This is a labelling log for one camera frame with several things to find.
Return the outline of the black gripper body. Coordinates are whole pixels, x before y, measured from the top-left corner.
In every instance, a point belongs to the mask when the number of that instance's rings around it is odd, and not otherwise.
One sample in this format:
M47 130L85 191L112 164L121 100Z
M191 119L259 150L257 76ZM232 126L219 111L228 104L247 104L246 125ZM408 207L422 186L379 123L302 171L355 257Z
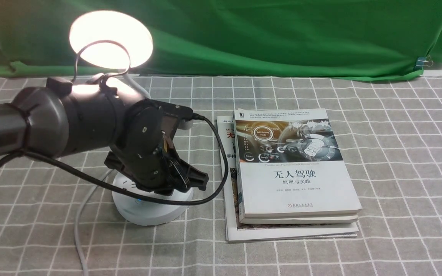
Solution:
M172 141L179 122L152 101L139 101L126 110L110 151L127 168L121 174L138 189L154 193L189 190L180 175L180 158Z

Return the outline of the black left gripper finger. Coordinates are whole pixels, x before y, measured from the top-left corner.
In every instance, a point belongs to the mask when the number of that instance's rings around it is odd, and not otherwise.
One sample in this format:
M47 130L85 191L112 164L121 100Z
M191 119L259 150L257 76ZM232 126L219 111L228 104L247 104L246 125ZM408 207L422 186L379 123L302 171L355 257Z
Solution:
M108 152L104 160L104 165L109 169L116 170L117 172L127 173L125 164L112 151Z

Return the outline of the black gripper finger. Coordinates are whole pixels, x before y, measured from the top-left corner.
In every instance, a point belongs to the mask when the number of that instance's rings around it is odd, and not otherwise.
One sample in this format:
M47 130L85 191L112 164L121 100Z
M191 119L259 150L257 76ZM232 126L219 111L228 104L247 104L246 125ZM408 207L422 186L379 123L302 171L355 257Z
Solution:
M199 171L186 161L180 161L180 175L187 187L194 187L200 191L205 191L207 189L209 175Z

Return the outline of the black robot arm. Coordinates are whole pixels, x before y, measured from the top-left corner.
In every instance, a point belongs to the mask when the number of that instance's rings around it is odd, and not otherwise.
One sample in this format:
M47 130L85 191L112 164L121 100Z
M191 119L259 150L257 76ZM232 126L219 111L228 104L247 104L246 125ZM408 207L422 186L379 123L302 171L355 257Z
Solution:
M60 158L109 147L105 164L140 190L204 191L207 173L183 161L172 141L193 117L191 108L147 99L113 77L81 85L49 77L0 104L0 156L26 150Z

